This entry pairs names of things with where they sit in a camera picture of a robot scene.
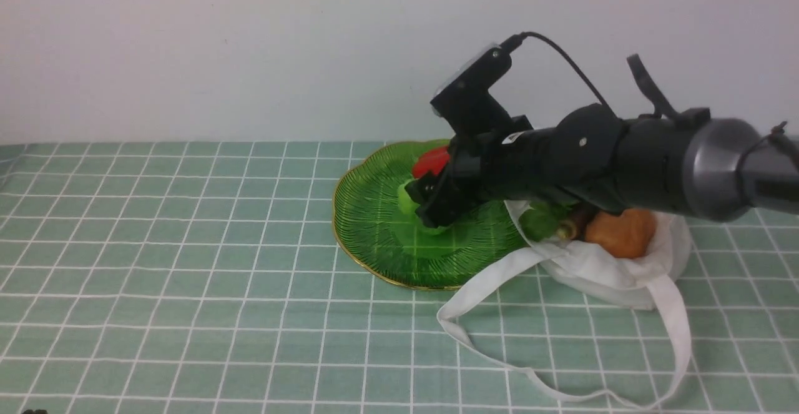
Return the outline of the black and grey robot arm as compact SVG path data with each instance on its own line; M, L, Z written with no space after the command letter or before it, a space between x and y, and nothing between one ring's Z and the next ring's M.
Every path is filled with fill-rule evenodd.
M448 163L406 184L427 227L490 201L586 203L619 215L647 209L730 222L753 207L797 214L797 141L783 126L691 109L673 120L623 120L591 104L551 129L502 111L456 116Z

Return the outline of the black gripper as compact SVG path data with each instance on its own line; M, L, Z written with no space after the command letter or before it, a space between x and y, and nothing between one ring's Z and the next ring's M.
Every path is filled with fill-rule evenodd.
M527 116L512 116L510 121L505 129L468 136L456 128L454 116L447 118L454 137L444 171L437 177L428 173L407 186L425 226L449 227L488 201L539 198L521 157L523 144L517 141L532 125Z

